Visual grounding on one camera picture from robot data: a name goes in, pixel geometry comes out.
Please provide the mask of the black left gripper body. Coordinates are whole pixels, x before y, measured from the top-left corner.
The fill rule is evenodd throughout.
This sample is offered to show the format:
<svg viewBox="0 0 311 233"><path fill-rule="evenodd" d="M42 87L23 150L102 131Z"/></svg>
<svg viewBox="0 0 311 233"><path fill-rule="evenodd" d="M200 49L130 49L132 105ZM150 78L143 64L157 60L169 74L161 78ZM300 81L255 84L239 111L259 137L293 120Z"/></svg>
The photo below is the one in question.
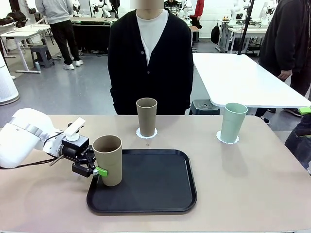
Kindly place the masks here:
<svg viewBox="0 0 311 233"><path fill-rule="evenodd" d="M76 141L62 140L62 154L71 161L86 161L85 153L89 147L89 138L79 137Z"/></svg>

